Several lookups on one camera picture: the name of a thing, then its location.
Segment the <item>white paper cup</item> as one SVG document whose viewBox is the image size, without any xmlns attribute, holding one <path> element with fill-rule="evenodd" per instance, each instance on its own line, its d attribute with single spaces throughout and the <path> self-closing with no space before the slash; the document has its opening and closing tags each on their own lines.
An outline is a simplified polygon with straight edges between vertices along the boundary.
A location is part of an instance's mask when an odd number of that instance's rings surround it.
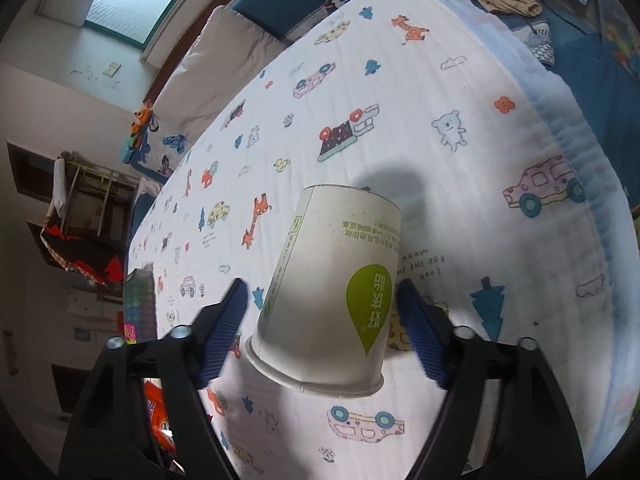
<svg viewBox="0 0 640 480">
<path fill-rule="evenodd" d="M 254 333 L 256 370 L 315 396 L 382 388 L 396 287 L 400 208 L 363 188 L 304 188 Z"/>
</svg>

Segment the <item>orange snack wrapper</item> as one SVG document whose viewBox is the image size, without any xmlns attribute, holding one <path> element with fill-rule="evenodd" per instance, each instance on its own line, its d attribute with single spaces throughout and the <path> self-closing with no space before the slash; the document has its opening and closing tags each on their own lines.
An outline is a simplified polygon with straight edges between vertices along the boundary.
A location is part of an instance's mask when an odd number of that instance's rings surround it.
<svg viewBox="0 0 640 480">
<path fill-rule="evenodd" d="M 169 456 L 176 456 L 176 446 L 170 428 L 163 390 L 154 382 L 143 383 L 143 395 L 148 406 L 152 437 Z"/>
</svg>

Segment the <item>colourful puzzle box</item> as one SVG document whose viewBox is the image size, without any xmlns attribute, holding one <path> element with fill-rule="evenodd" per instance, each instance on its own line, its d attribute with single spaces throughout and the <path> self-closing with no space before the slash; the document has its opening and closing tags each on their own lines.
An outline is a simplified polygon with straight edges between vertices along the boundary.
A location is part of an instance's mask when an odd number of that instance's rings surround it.
<svg viewBox="0 0 640 480">
<path fill-rule="evenodd" d="M 150 266 L 134 269 L 124 284 L 124 333 L 128 344 L 157 337 L 155 286 Z"/>
</svg>

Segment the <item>cartoon print table cloth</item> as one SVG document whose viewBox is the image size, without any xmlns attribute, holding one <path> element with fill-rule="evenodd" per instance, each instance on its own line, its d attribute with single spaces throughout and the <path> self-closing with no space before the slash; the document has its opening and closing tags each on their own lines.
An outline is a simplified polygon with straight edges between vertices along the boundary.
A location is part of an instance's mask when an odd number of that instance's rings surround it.
<svg viewBox="0 0 640 480">
<path fill-rule="evenodd" d="M 572 90 L 469 0 L 352 0 L 272 61 L 194 142 L 129 252 L 167 334 L 248 308 L 201 400 L 243 479 L 399 479 L 444 394 L 394 335 L 372 396 L 310 396 L 246 356 L 304 188 L 400 208 L 410 280 L 480 338 L 541 346 L 595 472 L 639 392 L 639 252 L 620 177 Z"/>
</svg>

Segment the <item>left butterfly print pillow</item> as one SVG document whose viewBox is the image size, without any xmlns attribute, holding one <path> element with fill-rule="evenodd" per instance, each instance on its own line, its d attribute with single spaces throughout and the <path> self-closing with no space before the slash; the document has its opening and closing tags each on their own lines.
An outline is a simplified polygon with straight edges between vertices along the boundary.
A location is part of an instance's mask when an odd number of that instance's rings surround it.
<svg viewBox="0 0 640 480">
<path fill-rule="evenodd" d="M 171 177 L 192 144 L 188 136 L 161 120 L 154 110 L 137 148 L 129 146 L 130 133 L 120 153 L 122 162 L 160 184 Z"/>
</svg>

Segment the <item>orange toy on sofa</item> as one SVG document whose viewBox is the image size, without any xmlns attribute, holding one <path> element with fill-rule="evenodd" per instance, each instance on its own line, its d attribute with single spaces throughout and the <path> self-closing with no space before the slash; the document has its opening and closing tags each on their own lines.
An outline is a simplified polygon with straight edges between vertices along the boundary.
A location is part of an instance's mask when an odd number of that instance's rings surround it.
<svg viewBox="0 0 640 480">
<path fill-rule="evenodd" d="M 145 128 L 149 125 L 153 116 L 153 102 L 146 100 L 140 110 L 134 112 L 134 121 L 131 123 L 131 133 L 129 137 L 130 148 L 137 148 L 142 142 Z"/>
</svg>

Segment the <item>beige cushion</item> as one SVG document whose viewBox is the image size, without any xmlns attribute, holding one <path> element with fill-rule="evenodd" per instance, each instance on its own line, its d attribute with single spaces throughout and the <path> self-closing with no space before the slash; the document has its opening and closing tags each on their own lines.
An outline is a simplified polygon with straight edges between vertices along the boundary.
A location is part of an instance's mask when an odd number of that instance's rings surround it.
<svg viewBox="0 0 640 480">
<path fill-rule="evenodd" d="M 196 140 L 286 44 L 228 6 L 217 6 L 153 102 L 160 132 Z"/>
</svg>

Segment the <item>wall shelf with clutter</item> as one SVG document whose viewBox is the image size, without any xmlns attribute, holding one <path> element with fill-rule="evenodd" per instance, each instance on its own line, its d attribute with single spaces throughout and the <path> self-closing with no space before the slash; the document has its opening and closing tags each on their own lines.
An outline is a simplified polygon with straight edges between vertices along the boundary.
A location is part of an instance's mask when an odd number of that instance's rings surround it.
<svg viewBox="0 0 640 480">
<path fill-rule="evenodd" d="M 74 152 L 50 159 L 10 143 L 8 155 L 17 192 L 48 205 L 36 229 L 46 258 L 119 295 L 139 180 Z"/>
</svg>

